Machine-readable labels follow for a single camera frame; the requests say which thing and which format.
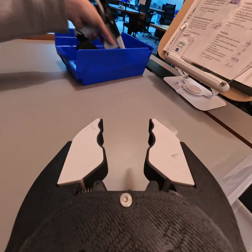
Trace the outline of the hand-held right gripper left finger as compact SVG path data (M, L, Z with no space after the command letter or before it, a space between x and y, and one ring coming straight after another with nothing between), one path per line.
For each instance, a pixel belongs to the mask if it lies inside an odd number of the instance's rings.
M86 190L92 188L96 181L102 181L108 174L103 143L103 120L98 118L73 138L58 186L79 184Z

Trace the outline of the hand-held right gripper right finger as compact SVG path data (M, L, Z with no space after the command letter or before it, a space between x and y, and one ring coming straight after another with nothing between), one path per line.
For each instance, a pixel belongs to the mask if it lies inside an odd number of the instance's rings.
M145 177L149 181L156 181L160 191L176 191L176 185L194 187L195 182L176 133L157 119L149 120L148 130Z

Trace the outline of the blue plastic bin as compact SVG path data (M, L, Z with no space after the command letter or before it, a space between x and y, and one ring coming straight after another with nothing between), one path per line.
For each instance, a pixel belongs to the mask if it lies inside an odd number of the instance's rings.
M105 49L98 39L97 49L78 50L79 40L70 33L55 33L57 54L69 73L83 85L142 75L153 52L153 46L121 32L125 49Z

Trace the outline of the black wedge-shaped USB hub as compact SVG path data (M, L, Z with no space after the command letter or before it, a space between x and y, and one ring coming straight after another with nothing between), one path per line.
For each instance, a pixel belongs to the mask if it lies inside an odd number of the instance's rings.
M79 40L78 45L76 46L77 50L95 50L98 49L92 42L89 40Z

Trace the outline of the person's left forearm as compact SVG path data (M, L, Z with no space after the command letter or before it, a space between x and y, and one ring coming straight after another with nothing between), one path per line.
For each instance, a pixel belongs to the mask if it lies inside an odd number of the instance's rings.
M47 33L68 33L62 0L1 0L0 42Z

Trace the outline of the white desk orange edge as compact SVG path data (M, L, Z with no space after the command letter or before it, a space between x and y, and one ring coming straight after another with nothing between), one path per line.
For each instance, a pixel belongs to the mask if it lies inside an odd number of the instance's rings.
M24 38L21 38L24 40L45 40L45 41L54 41L55 40L55 34L54 33L48 33L45 35L32 35L32 36L27 36Z

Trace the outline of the person's left hand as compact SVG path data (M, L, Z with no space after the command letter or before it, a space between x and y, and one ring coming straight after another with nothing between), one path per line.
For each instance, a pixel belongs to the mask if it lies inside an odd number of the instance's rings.
M110 31L91 2L88 0L65 0L65 6L68 20L73 23L77 30L85 26L90 26L97 30L97 32L88 36L89 40L97 40L99 36L104 37L109 44L115 44Z

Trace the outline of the wooden table black legs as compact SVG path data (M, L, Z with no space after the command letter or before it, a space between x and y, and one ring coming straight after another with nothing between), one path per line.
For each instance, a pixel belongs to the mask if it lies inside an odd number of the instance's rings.
M120 31L124 32L127 29L127 34L133 37L136 37L138 33L143 33L147 17L146 13L131 9L127 5L109 4L109 6L112 14L116 17L116 22L118 22L119 12L122 15L123 23Z
M163 35L165 34L165 32L167 31L167 29L169 28L169 25L162 25L162 24L150 24L150 27L156 29L155 33L154 33L154 37L161 39L163 37Z

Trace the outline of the black office chair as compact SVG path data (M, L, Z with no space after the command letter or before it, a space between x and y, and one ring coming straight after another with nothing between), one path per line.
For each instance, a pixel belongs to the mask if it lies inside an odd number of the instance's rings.
M162 5L162 10L164 11L159 20L160 25L170 25L174 19L176 5L169 3Z

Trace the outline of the small white wipe packet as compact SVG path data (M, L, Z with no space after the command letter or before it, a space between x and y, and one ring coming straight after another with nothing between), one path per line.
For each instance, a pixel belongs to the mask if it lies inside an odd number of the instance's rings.
M194 37L188 37L188 38L179 38L178 42L175 45L174 53L178 54L179 57L181 57L186 50L189 48L189 46L194 41Z

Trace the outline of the wooden document stand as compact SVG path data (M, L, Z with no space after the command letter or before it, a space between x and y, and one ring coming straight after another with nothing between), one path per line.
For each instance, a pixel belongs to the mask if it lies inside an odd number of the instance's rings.
M159 43L159 56L172 64L181 74L181 76L177 77L164 77L164 81L191 105L201 111L224 107L226 103L218 94L222 94L234 101L251 101L251 86L237 80L227 80L219 75L213 75L209 71L204 71L202 67L198 68L195 65L190 65L173 55L169 57L169 53L163 50L181 22L187 20L187 13L195 3L196 1L184 2Z

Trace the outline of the printed instruction sheet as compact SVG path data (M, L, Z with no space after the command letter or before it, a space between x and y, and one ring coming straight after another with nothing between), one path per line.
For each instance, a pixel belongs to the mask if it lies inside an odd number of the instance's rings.
M196 1L163 48L181 61L202 67L223 79L251 86L252 1ZM179 57L179 38L194 41Z

